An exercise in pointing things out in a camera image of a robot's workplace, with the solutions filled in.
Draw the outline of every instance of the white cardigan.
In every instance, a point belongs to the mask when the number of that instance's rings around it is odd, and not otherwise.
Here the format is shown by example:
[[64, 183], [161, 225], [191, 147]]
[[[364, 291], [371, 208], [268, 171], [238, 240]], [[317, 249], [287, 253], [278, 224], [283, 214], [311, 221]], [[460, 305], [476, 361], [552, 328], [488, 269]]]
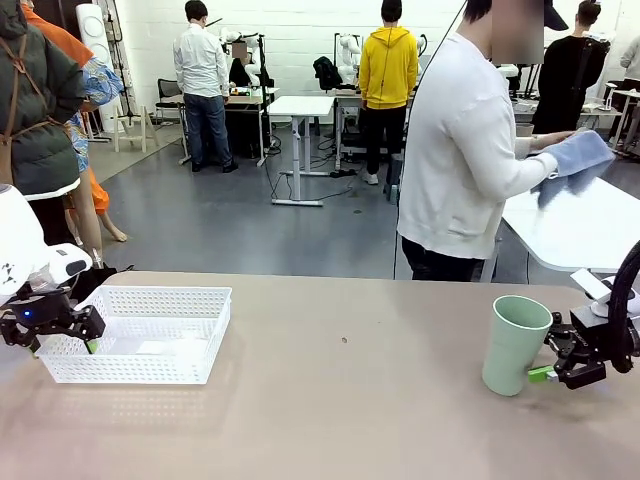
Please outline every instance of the white cardigan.
[[445, 40], [416, 94], [409, 122], [398, 233], [457, 258], [489, 258], [505, 201], [556, 168], [516, 140], [504, 78], [459, 34]]

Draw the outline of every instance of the white plastic basket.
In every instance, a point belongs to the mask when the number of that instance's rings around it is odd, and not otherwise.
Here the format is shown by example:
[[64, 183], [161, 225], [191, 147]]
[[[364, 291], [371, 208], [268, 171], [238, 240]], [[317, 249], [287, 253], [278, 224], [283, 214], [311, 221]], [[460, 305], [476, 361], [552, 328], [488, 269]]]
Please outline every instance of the white plastic basket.
[[76, 308], [87, 305], [106, 324], [93, 355], [62, 335], [37, 352], [57, 383], [204, 385], [231, 319], [231, 289], [102, 286]]

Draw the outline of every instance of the baseball cap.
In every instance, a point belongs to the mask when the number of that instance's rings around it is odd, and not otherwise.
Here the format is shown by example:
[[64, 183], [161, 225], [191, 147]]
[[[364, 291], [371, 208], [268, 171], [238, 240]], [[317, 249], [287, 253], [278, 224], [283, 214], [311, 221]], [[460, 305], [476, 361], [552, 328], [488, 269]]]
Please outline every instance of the baseball cap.
[[569, 25], [565, 23], [560, 14], [553, 8], [553, 0], [544, 0], [544, 26], [558, 32], [569, 28]]

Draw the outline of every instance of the man in yellow hoodie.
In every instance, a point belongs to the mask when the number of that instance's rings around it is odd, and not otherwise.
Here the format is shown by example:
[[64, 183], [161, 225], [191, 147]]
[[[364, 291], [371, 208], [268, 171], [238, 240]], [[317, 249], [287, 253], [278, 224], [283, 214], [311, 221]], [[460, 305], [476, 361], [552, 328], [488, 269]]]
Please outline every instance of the man in yellow hoodie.
[[398, 27], [401, 17], [402, 0], [382, 2], [384, 27], [369, 37], [360, 63], [368, 157], [364, 180], [369, 185], [378, 185], [380, 147], [385, 131], [392, 160], [402, 161], [407, 103], [418, 78], [418, 44], [409, 30]]

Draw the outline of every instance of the yellow hoodie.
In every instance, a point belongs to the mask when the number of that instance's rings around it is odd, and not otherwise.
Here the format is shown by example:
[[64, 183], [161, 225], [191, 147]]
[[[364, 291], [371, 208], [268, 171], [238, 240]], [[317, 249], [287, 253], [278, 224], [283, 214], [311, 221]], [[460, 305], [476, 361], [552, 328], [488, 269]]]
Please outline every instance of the yellow hoodie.
[[418, 44], [403, 27], [380, 28], [364, 45], [360, 90], [367, 107], [404, 107], [418, 78]]

